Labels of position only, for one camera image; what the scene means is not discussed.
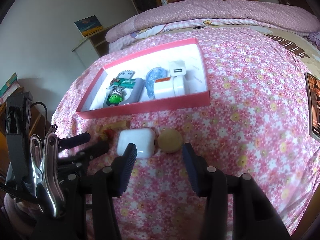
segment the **floral pattern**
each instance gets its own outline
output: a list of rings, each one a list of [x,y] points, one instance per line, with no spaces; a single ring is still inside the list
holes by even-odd
[[[197,38],[204,54],[211,105],[173,111],[84,120],[77,105],[98,70],[142,49]],[[279,212],[290,234],[320,182],[319,143],[308,134],[307,67],[278,42],[250,28],[203,28],[149,37],[92,64],[65,94],[52,123],[60,138],[82,132],[96,142],[97,127],[130,120],[131,128],[152,127],[159,134],[177,129],[209,165],[226,174],[249,172]],[[82,145],[62,155],[73,154]],[[109,165],[108,154],[94,159],[88,173]],[[181,152],[158,148],[137,160],[127,191],[114,199],[123,239],[197,239],[205,199],[191,189]],[[232,198],[228,203],[228,239],[232,235]],[[93,238],[92,214],[87,215]]]
[[[251,19],[308,34],[320,29],[316,16],[296,6],[246,0],[185,0],[159,6],[127,19],[108,31],[106,40],[112,43],[148,27],[202,18]]]
[[[210,26],[212,24],[212,21],[210,20],[204,20],[203,23],[206,25],[206,26]]]

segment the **green toy figure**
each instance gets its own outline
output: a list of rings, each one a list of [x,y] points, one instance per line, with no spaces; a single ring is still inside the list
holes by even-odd
[[[119,90],[115,90],[109,98],[111,104],[119,104],[122,100],[122,92]]]

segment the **white power adapter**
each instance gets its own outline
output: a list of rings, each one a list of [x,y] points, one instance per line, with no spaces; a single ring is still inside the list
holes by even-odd
[[[187,73],[186,65],[183,60],[176,60],[168,62],[170,76],[176,77],[185,75]]]

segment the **framed picture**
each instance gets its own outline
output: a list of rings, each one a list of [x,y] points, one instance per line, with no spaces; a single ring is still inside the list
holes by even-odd
[[[75,24],[83,37],[87,37],[91,34],[103,30],[101,23],[95,15],[84,18],[80,21],[76,21]]]

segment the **black cable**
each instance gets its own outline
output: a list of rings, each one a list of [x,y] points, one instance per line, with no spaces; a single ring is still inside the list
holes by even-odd
[[[33,103],[30,108],[32,108],[33,106],[36,106],[36,105],[41,105],[44,107],[44,110],[45,110],[45,120],[44,120],[44,137],[46,136],[47,134],[47,129],[46,129],[46,125],[47,125],[47,118],[48,118],[48,110],[47,110],[47,107],[45,106],[44,103],[42,102],[35,102]]]
[[[38,198],[33,197],[23,191],[17,191],[7,186],[6,184],[3,184],[2,182],[0,182],[0,190],[3,190],[16,198],[31,202],[33,204],[41,204],[41,201]]]

